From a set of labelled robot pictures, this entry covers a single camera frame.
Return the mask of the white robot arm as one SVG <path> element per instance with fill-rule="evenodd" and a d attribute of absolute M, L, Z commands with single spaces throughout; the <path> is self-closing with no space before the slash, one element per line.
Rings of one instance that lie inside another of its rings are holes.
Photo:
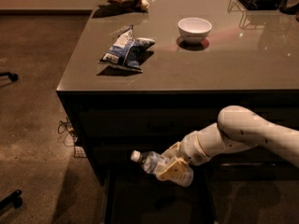
<path fill-rule="evenodd" d="M 158 172 L 157 178 L 187 187 L 193 180 L 193 165 L 200 166 L 220 154 L 257 146 L 299 166 L 299 131 L 272 123 L 243 106 L 226 106 L 215 123 L 188 133 L 163 153 L 169 163 Z"/>

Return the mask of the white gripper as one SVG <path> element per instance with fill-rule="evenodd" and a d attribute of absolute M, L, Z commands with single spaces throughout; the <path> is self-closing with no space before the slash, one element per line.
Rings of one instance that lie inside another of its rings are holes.
<path fill-rule="evenodd" d="M 197 131 L 187 134 L 180 142 L 176 142 L 164 151 L 162 155 L 171 160 L 157 174 L 161 180 L 186 181 L 189 178 L 189 164 L 199 166 L 210 161 L 210 157 L 201 147 Z"/>

